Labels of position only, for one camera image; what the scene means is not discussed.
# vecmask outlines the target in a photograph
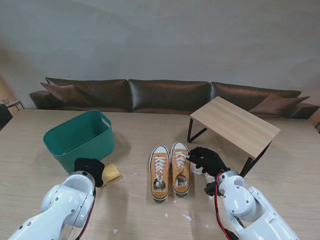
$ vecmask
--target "shoe insole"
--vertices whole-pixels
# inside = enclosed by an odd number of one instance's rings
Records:
[[[165,192],[166,191],[166,184],[164,182],[162,182],[162,184],[159,184],[158,180],[155,180],[153,182],[153,189],[155,192]]]
[[[178,176],[176,176],[176,178],[175,178],[175,185],[176,185],[177,187],[187,186],[187,184],[188,184],[188,179],[187,179],[185,176],[183,176],[183,175],[181,175],[181,174],[179,174]]]

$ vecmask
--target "red cable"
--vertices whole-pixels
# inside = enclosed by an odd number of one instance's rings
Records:
[[[216,176],[216,179],[215,179],[215,180],[217,181],[217,183],[218,183],[218,179],[219,179],[219,177],[220,177],[221,174],[223,174],[223,172],[220,172],[220,173]],[[215,208],[218,209],[218,184],[215,185],[214,205],[215,205]],[[222,225],[222,223],[221,223],[221,221],[220,221],[220,216],[219,216],[219,212],[218,212],[218,211],[216,211],[216,219],[217,219],[217,221],[218,221],[218,224],[219,224],[221,230],[224,232],[226,238],[227,238],[228,240],[232,240],[232,239],[229,237],[229,235],[227,234],[224,226]]]
[[[90,220],[90,217],[91,217],[91,214],[92,214],[92,211],[94,209],[95,201],[96,201],[96,196],[94,196],[94,198],[93,198],[92,207],[89,211],[88,217],[86,218],[84,227],[82,228],[79,236],[75,240],[79,240],[83,236],[83,234],[85,233],[87,226],[88,226],[88,223],[89,223],[89,220]]]

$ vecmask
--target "sofa armrest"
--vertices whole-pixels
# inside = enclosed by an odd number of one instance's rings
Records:
[[[29,94],[37,109],[54,110],[62,106],[62,101],[48,91],[35,91]]]
[[[319,108],[320,106],[302,102],[290,108],[285,116],[291,119],[309,119]]]

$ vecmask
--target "basket handle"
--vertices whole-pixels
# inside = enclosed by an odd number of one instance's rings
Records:
[[[104,114],[102,114],[101,120],[102,120],[102,122],[103,122],[105,125],[107,125],[109,128],[112,128],[112,127],[111,127],[111,121],[110,121]]]

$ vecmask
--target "sneaker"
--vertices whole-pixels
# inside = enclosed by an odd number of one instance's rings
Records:
[[[178,197],[184,197],[190,187],[190,162],[186,159],[189,150],[182,142],[176,142],[170,153],[172,164],[172,188]]]
[[[151,177],[151,195],[157,203],[166,200],[169,193],[170,154],[165,146],[157,146],[151,153],[149,169]]]

